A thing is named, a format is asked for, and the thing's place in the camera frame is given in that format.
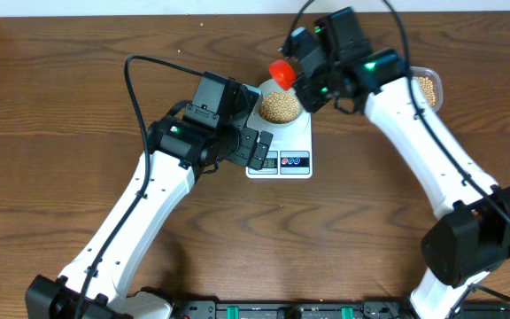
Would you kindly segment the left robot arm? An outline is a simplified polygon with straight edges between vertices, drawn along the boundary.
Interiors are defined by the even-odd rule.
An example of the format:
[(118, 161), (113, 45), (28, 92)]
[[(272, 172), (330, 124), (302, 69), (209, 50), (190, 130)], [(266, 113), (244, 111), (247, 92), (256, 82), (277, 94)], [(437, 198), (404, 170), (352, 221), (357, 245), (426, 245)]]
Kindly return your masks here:
[(272, 134), (249, 128), (260, 89), (205, 72), (193, 99), (150, 125), (131, 182), (95, 236), (56, 279), (37, 276), (25, 294), (30, 318), (168, 318), (152, 289), (129, 292), (166, 218), (223, 160), (260, 169)]

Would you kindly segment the red plastic measuring scoop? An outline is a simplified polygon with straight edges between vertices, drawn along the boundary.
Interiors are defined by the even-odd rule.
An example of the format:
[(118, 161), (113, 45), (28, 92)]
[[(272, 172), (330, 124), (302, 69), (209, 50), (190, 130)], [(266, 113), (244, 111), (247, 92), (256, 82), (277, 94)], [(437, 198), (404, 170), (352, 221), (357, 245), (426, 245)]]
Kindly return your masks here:
[(284, 59), (278, 59), (269, 66), (269, 73), (276, 84), (282, 90), (290, 90), (294, 87), (297, 74), (293, 67)]

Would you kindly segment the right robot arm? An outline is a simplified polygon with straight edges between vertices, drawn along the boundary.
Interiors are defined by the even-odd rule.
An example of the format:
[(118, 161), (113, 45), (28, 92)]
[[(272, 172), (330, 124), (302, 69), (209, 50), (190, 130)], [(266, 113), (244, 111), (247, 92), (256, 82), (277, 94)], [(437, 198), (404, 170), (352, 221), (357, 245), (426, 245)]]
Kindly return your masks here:
[(293, 23), (282, 54), (301, 67), (289, 87), (308, 112), (350, 99), (413, 171), (437, 221), (421, 241), (427, 269), (406, 315), (457, 315), (510, 259), (510, 186), (485, 173), (439, 119), (413, 79), (409, 50), (375, 51), (351, 8), (317, 19), (313, 29)]

